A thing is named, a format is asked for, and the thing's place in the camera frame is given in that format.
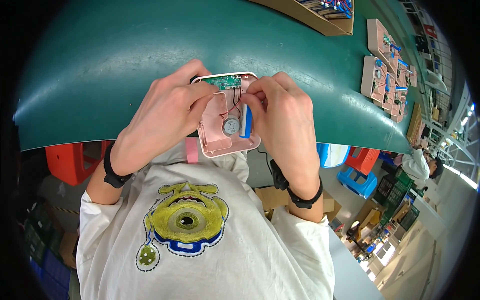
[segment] pink tape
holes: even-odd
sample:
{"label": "pink tape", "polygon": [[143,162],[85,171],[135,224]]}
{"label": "pink tape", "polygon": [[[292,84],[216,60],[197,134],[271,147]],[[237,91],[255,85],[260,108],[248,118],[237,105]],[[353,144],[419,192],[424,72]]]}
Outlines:
{"label": "pink tape", "polygon": [[187,162],[189,164],[196,164],[198,162],[197,138],[186,137],[185,148],[187,150]]}

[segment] ceiling light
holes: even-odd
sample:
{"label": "ceiling light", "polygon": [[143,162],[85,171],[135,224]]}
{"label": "ceiling light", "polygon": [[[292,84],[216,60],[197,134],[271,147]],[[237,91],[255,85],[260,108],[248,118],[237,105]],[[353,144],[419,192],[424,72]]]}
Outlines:
{"label": "ceiling light", "polygon": [[450,171],[454,172],[454,173],[457,174],[457,175],[460,175],[460,171],[457,170],[457,169],[452,168],[451,166],[447,166],[446,164],[444,164],[444,168],[449,169]]}
{"label": "ceiling light", "polygon": [[460,174],[460,178],[465,180],[466,183],[468,183],[472,188],[474,188],[475,190],[479,187],[478,184],[476,184],[475,182],[473,182],[472,179],[468,178],[467,176],[465,176],[465,174]]}

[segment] green cartoon eye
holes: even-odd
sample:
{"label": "green cartoon eye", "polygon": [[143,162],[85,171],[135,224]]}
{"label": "green cartoon eye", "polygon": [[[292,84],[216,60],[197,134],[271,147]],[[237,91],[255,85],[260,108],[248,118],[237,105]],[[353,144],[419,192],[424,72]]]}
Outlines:
{"label": "green cartoon eye", "polygon": [[168,218],[168,228],[173,232],[194,233],[205,228],[205,217],[198,210],[184,207]]}
{"label": "green cartoon eye", "polygon": [[183,229],[195,228],[199,223],[197,216],[190,212],[182,213],[175,219],[175,225]]}

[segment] white tile floor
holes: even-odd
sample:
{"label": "white tile floor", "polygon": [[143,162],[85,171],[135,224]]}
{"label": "white tile floor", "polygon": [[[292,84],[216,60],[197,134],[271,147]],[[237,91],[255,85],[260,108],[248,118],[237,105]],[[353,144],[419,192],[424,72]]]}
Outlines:
{"label": "white tile floor", "polygon": [[[265,152],[263,144],[259,147],[260,151]],[[256,150],[248,153],[248,165],[250,168],[249,178],[247,184],[252,187],[263,187],[273,185],[272,176],[267,167],[267,161],[265,154],[259,153]],[[377,175],[377,179],[380,181],[384,175],[384,171],[380,169],[381,161],[378,161],[373,167],[372,171]],[[336,168],[321,168],[320,176],[324,185],[324,190],[331,194],[338,203],[342,205],[342,209],[339,211],[337,218],[345,223],[346,226],[350,226],[356,214],[365,203],[365,199],[354,194],[350,190],[344,188],[340,182],[336,179],[336,175],[339,171],[347,169],[346,166],[340,166]],[[66,183],[62,183],[59,179],[49,176],[45,178],[39,195],[46,198],[51,206],[58,206],[74,211],[80,209],[80,198],[86,189],[89,178],[78,186],[70,186]],[[129,189],[130,182],[128,182],[123,189],[122,194],[126,194]],[[55,215],[59,219],[66,231],[75,232],[77,229],[79,217],[78,215],[66,213],[63,211],[55,211]],[[76,272],[72,272],[70,283],[70,299],[79,300],[79,283]]]}

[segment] hand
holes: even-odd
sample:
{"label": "hand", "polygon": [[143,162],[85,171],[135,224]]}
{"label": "hand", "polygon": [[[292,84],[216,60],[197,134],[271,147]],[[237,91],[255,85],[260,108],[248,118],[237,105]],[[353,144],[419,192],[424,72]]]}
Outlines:
{"label": "hand", "polygon": [[253,82],[241,99],[252,110],[253,127],[292,191],[304,200],[313,198],[320,186],[320,159],[310,97],[279,72]]}
{"label": "hand", "polygon": [[140,170],[196,130],[218,87],[203,81],[190,84],[190,79],[210,74],[201,61],[191,60],[173,74],[153,81],[112,148],[110,161],[117,175]]}

